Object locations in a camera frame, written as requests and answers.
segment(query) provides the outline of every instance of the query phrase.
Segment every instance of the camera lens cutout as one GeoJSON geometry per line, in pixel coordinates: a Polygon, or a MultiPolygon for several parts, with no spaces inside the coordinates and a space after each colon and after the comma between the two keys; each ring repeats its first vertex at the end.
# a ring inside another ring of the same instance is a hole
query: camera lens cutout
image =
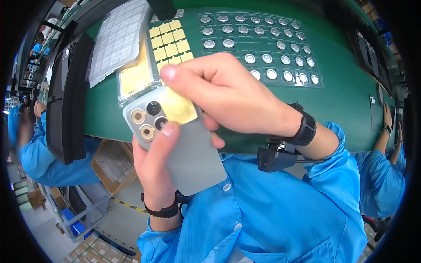
{"type": "Polygon", "coordinates": [[[155,133],[155,128],[153,128],[149,124],[143,125],[140,128],[140,135],[144,139],[150,139],[150,138],[152,138],[154,136],[154,133],[155,133]]]}
{"type": "Polygon", "coordinates": [[[145,121],[146,112],[141,109],[135,109],[132,111],[131,118],[136,124],[141,124],[145,121]]]}
{"type": "Polygon", "coordinates": [[[155,120],[155,127],[158,130],[161,130],[164,127],[165,123],[167,123],[167,122],[168,122],[168,119],[167,118],[165,118],[165,117],[159,117],[159,118],[157,118],[155,120]]]}
{"type": "Polygon", "coordinates": [[[150,115],[156,116],[161,111],[161,104],[159,104],[159,102],[157,101],[151,101],[146,106],[146,110],[148,111],[150,115]]]}

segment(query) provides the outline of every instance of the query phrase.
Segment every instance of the gray phone case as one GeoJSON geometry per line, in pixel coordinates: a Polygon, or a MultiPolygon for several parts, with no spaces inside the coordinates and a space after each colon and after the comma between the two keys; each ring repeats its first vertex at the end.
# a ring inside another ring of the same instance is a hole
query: gray phone case
{"type": "MultiPolygon", "coordinates": [[[[158,101],[159,94],[164,87],[148,92],[142,97],[131,102],[123,109],[123,116],[130,129],[136,136],[140,145],[149,150],[153,138],[144,139],[140,130],[144,125],[155,128],[155,120],[166,117],[163,110],[156,116],[147,113],[147,104],[158,101]],[[132,112],[141,109],[147,114],[141,124],[132,120],[132,112]]],[[[226,179],[226,173],[218,151],[212,146],[211,134],[205,128],[203,114],[199,106],[195,105],[197,118],[181,125],[181,134],[176,146],[167,160],[167,169],[171,175],[173,184],[184,196],[190,196],[226,179]]],[[[155,129],[156,136],[160,131],[155,129]]]]}

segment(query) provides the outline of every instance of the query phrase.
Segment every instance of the wristwatch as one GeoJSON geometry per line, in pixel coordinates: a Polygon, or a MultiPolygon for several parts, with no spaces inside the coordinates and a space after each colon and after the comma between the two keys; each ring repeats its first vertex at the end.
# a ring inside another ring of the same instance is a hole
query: wristwatch
{"type": "Polygon", "coordinates": [[[385,129],[387,131],[387,133],[389,134],[389,137],[390,137],[390,133],[392,132],[392,130],[389,127],[389,125],[386,124],[383,129],[385,129]]]}
{"type": "Polygon", "coordinates": [[[301,118],[300,128],[294,137],[281,137],[281,139],[290,144],[306,146],[313,140],[316,134],[316,121],[304,111],[304,107],[300,104],[292,103],[288,105],[300,112],[303,117],[301,118]]]}

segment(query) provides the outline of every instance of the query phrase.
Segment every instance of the hand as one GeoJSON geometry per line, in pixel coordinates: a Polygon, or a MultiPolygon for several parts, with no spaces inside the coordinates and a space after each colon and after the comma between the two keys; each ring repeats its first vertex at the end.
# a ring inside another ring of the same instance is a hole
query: hand
{"type": "Polygon", "coordinates": [[[402,126],[399,123],[399,136],[398,136],[398,143],[401,143],[403,140],[403,131],[402,131],[402,126]]]}
{"type": "Polygon", "coordinates": [[[47,106],[44,103],[40,103],[38,101],[35,102],[34,113],[36,117],[41,118],[41,114],[45,110],[47,110],[47,106]]]}
{"type": "Polygon", "coordinates": [[[302,114],[277,99],[229,53],[165,66],[160,76],[228,129],[293,137],[300,128],[302,114]]]}
{"type": "MultiPolygon", "coordinates": [[[[205,115],[204,121],[209,130],[218,128],[218,124],[209,116],[205,115]]],[[[161,211],[174,203],[176,188],[165,162],[179,135],[180,126],[176,122],[168,122],[153,140],[149,151],[144,150],[133,136],[134,167],[143,186],[145,205],[152,211],[161,211]]],[[[213,133],[212,144],[222,148],[224,141],[213,133]]]]}
{"type": "Polygon", "coordinates": [[[390,114],[390,109],[387,103],[383,105],[383,126],[389,125],[392,128],[392,115],[390,114]]]}

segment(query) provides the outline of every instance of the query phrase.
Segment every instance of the blue jacket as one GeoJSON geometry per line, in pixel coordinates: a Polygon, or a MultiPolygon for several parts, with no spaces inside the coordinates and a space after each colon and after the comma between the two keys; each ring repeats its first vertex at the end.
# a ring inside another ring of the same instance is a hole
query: blue jacket
{"type": "Polygon", "coordinates": [[[388,160],[390,154],[374,150],[355,155],[361,177],[360,210],[371,218],[393,215],[405,192],[403,144],[395,165],[388,160]]]}
{"type": "Polygon", "coordinates": [[[256,156],[227,154],[227,179],[197,193],[183,206],[177,229],[150,228],[138,239],[142,262],[225,262],[238,247],[257,263],[352,262],[367,238],[358,202],[360,175],[344,149],[307,165],[299,180],[285,171],[265,173],[256,156]]]}
{"type": "Polygon", "coordinates": [[[91,167],[91,161],[101,140],[86,138],[86,158],[65,165],[47,148],[45,114],[44,112],[37,122],[34,137],[20,151],[22,167],[27,175],[45,186],[75,186],[100,182],[91,167]]]}

